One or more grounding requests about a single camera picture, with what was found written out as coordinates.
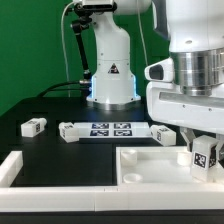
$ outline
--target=black cable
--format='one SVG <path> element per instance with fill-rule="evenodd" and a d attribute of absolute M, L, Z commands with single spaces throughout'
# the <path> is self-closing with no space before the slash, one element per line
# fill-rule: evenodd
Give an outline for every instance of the black cable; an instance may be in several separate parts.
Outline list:
<path fill-rule="evenodd" d="M 79 89 L 75 89 L 75 88 L 72 88 L 72 89 L 51 89 L 51 90 L 47 91 L 44 95 L 46 95 L 46 94 L 49 93 L 49 92 L 57 92 L 57 91 L 73 91 L 73 90 L 86 91 L 86 90 L 89 90 L 89 88 L 79 88 Z"/>
<path fill-rule="evenodd" d="M 57 87 L 61 87 L 61 86 L 69 86 L 69 85 L 75 85 L 75 84 L 80 84 L 79 81 L 70 81 L 70 82 L 63 82 L 63 83 L 59 83 L 53 86 L 50 86 L 49 88 L 47 88 L 46 90 L 44 90 L 43 92 L 39 93 L 37 95 L 37 97 L 43 97 L 47 92 L 57 88 Z"/>

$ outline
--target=silver metal part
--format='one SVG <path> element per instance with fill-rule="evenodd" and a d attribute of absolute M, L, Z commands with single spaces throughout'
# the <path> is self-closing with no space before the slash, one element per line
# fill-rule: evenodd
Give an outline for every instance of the silver metal part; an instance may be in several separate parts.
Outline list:
<path fill-rule="evenodd" d="M 219 161 L 224 159 L 224 141 L 220 140 L 215 148 L 216 150 L 216 158 Z"/>
<path fill-rule="evenodd" d="M 89 80 L 89 79 L 82 79 L 82 80 L 79 80 L 79 84 L 81 84 L 81 85 L 88 85 L 88 84 L 91 84 L 91 80 Z"/>
<path fill-rule="evenodd" d="M 196 138 L 193 129 L 180 127 L 180 133 L 187 143 L 188 151 L 192 151 L 193 140 Z"/>
<path fill-rule="evenodd" d="M 224 48 L 192 53 L 173 53 L 175 80 L 183 94 L 210 96 L 212 86 L 224 82 Z"/>
<path fill-rule="evenodd" d="M 103 103 L 87 101 L 87 105 L 89 107 L 94 107 L 94 108 L 98 108 L 102 110 L 127 110 L 133 107 L 137 107 L 140 104 L 141 104 L 140 100 L 133 101 L 126 104 L 103 104 Z"/>

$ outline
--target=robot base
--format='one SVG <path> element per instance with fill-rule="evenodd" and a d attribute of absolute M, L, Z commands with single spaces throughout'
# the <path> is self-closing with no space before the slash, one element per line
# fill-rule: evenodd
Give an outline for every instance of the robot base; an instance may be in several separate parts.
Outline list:
<path fill-rule="evenodd" d="M 94 107 L 102 110 L 127 110 L 133 107 L 138 107 L 141 105 L 141 98 L 138 100 L 125 103 L 125 104 L 107 104 L 107 103 L 98 103 L 94 101 L 88 101 L 87 100 L 87 105 L 89 107 Z"/>

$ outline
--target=metal cylinder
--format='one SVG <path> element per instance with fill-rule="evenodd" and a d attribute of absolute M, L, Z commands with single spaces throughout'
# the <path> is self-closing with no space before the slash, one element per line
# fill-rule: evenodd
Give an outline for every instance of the metal cylinder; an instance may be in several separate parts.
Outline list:
<path fill-rule="evenodd" d="M 209 51 L 174 53 L 174 82 L 183 94 L 210 96 L 212 86 L 224 82 L 224 48 Z"/>

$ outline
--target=blue light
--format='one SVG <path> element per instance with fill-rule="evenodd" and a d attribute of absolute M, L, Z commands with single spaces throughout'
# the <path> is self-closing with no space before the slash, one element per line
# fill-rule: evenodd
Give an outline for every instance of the blue light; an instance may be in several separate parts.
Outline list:
<path fill-rule="evenodd" d="M 136 90 L 136 77 L 135 77 L 135 75 L 134 75 L 134 95 L 135 95 L 135 97 L 138 96 L 137 95 L 137 90 Z"/>

